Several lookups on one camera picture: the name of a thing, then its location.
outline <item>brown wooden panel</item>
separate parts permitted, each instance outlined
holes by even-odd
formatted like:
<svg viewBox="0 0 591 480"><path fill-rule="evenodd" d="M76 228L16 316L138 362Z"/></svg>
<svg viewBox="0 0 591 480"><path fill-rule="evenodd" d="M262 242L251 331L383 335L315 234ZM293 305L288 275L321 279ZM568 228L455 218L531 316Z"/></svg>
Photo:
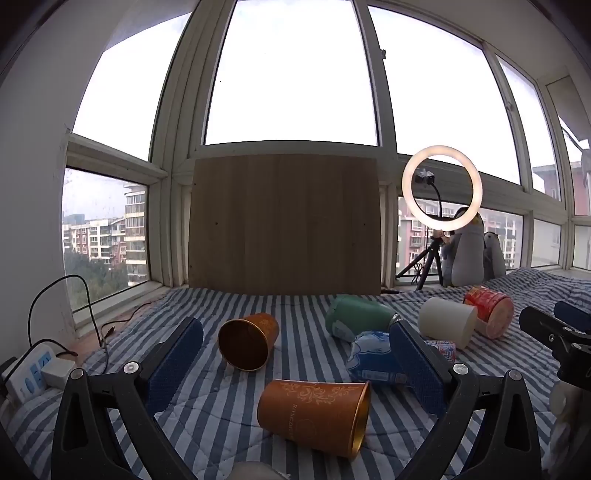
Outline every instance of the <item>brown wooden panel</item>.
<svg viewBox="0 0 591 480"><path fill-rule="evenodd" d="M336 155L199 160L189 284L249 294L379 294L376 162Z"/></svg>

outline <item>quilted mat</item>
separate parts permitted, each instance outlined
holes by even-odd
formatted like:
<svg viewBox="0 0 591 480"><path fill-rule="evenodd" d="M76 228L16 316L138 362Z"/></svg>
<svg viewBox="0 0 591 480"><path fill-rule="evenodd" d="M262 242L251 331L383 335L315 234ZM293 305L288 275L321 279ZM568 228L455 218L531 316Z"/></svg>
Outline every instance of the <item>quilted mat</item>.
<svg viewBox="0 0 591 480"><path fill-rule="evenodd" d="M527 305L551 313L557 300L589 310L591 281L523 268L486 285L513 298L514 320L500 339L489 340L475 333L458 360L479 374L503 376L511 368L523 373L535 410L540 446L545 450L554 422L548 397L556 381L557 362L548 349L520 331L517 317ZM462 301L466 290L467 287L427 289L367 298L390 305L415 325L426 299ZM409 390L373 389L365 440L360 454L351 462L271 435L256 421L258 399L274 378L350 381L345 368L350 346L324 329L324 315L333 299L334 296L247 296L177 288L111 339L108 371L117 371L128 361L141 360L166 332L185 317L194 316L203 325L203 347L196 352L171 404L156 419L199 479L222 480L235 462L245 460L267 463L291 480L393 479L434 424L434 417L424 412ZM256 312L275 316L280 323L280 335L273 356L263 369L240 372L222 359L216 346L217 332L224 320ZM98 351L84 367L90 373L98 373L104 361L103 352ZM21 407L8 427L17 450L42 480L50 477L51 441L60 398L57 390L46 391ZM118 412L111 411L110 417L133 472L140 478L149 478ZM482 412L475 412L446 477L460 472L481 419Z"/></svg>

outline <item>tree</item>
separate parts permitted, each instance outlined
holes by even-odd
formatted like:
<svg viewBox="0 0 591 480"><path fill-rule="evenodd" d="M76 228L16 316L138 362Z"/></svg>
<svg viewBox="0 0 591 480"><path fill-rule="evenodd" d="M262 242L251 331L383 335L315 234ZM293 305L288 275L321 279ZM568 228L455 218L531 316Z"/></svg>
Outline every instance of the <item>tree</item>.
<svg viewBox="0 0 591 480"><path fill-rule="evenodd" d="M66 274L77 274L86 280L90 301L100 300L128 286L125 264L116 265L110 270L108 265L98 260L91 261L87 255L66 251L64 252L64 266ZM66 283L72 309L76 310L86 306L88 300L82 280L69 278Z"/></svg>

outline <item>blue gripper pad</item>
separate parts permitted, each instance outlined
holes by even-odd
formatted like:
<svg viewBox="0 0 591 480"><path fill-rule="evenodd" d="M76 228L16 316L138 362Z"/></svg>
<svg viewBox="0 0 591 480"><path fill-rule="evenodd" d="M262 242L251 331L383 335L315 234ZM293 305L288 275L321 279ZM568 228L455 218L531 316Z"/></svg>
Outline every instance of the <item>blue gripper pad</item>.
<svg viewBox="0 0 591 480"><path fill-rule="evenodd" d="M160 348L165 348L165 344L159 344ZM168 407L202 345L203 327L192 319L147 380L144 406L148 414L154 415Z"/></svg>
<svg viewBox="0 0 591 480"><path fill-rule="evenodd" d="M556 302L554 316L581 332L591 330L591 315L565 301Z"/></svg>
<svg viewBox="0 0 591 480"><path fill-rule="evenodd" d="M447 411L444 383L401 323L396 322L390 327L392 354L406 374L408 385L414 390L423 409L439 418Z"/></svg>

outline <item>ring light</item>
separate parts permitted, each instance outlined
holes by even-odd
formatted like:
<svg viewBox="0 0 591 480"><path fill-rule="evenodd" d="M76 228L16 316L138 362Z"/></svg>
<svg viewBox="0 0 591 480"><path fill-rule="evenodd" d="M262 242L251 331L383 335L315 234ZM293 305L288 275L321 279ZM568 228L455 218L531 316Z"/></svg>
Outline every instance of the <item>ring light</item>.
<svg viewBox="0 0 591 480"><path fill-rule="evenodd" d="M414 171L421 162L432 155L445 155L446 157L454 158L466 169L472 181L472 202L470 203L468 210L453 220L436 220L429 217L418 207L413 196L412 186ZM470 223L478 213L480 203L482 202L482 180L480 179L480 174L474 164L462 152L452 147L446 147L445 145L434 145L432 147L423 148L420 152L415 153L408 161L404 173L402 174L402 195L404 196L408 209L421 223L424 223L434 230L458 230Z"/></svg>

